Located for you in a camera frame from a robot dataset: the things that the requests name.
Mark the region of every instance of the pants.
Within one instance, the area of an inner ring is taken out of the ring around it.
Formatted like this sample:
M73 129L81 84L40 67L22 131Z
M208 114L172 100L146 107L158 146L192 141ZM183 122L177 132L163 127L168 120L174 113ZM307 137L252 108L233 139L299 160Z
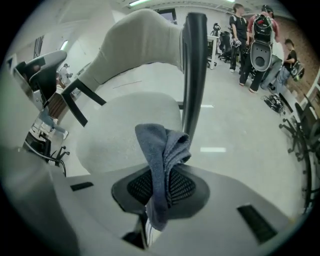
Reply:
M59 131L63 134L66 132L65 129L63 129L59 125L56 125L54 122L54 119L51 116L49 116L49 108L48 107L44 108L44 110L40 113L39 119L42 122L44 122L46 125L56 129L57 131Z
M241 45L239 47L235 47L232 45L231 48L231 60L230 60L230 69L231 70L236 70L236 58L237 54L240 51L240 64L241 64L241 70L244 70L245 66L245 58L244 58L244 52L246 50L246 41L239 39L241 41Z
M282 66L282 60L275 55L272 55L272 64L271 69L267 70L264 74L264 81L261 84L261 88L266 90L268 85L272 82L272 80L276 77L279 69Z
M275 87L275 93L280 94L283 91L283 86L285 85L286 81L290 77L290 72L288 69L286 69L284 66L281 68L280 73L276 77L274 87Z
M251 57L250 57L250 54L248 54L248 56L245 59L244 68L242 69L240 80L239 80L239 82L241 84L245 84L246 83L251 70L252 70ZM261 82L261 79L262 79L264 73L265 72L260 72L260 71L257 71L255 73L254 79L253 79L252 84L250 86L251 90L253 90L255 92L258 91L259 84Z

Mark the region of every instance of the red shirt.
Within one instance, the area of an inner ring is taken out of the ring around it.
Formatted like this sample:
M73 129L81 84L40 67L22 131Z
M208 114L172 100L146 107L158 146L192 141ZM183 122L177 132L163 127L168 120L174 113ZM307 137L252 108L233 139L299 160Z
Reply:
M269 14L265 11L262 11L261 14L269 17ZM249 19L249 22L248 22L248 32L249 33L252 33L252 26L254 24L255 18L256 18L256 15L253 15ZM279 25L273 18L271 19L271 22L272 22L273 31L275 33L275 41L279 42Z

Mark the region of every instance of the ceiling light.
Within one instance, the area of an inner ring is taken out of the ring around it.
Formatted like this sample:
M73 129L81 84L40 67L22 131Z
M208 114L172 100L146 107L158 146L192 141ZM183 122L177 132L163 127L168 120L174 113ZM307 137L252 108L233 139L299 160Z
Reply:
M132 3L129 3L129 6L136 6L136 5L138 5L138 4L142 4L142 3L144 3L144 2L147 2L147 1L150 1L150 0L138 0L138 1L134 1L134 2L132 2Z
M67 43L68 43L68 40L64 41L60 50L63 50L64 48L66 48Z

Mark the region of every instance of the white table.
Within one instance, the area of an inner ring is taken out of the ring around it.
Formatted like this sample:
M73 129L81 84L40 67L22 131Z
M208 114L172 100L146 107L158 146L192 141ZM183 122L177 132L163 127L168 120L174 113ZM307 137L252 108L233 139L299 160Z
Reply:
M210 63L210 69L213 70L215 66L215 59L216 59L216 49L217 49L217 40L219 39L218 36L215 35L208 35L208 41L213 42L212 46L212 57L211 57L211 63Z

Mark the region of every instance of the white floor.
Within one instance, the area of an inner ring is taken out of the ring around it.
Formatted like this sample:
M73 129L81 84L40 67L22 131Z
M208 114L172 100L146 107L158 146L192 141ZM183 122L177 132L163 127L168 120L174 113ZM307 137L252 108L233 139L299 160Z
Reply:
M249 92L241 87L239 74L229 72L229 64L218 62L207 69L205 89L197 128L192 141L192 157L187 164L237 179L295 219L302 208L303 166L288 154L289 137L278 125L283 116L261 99L269 92ZM184 76L174 66L144 65L113 78L97 90L106 101L137 91L163 92L183 100ZM81 95L76 101L87 119L99 105ZM68 176L85 175L76 156L82 126L68 113L60 125L70 134L63 144L70 151L64 162Z

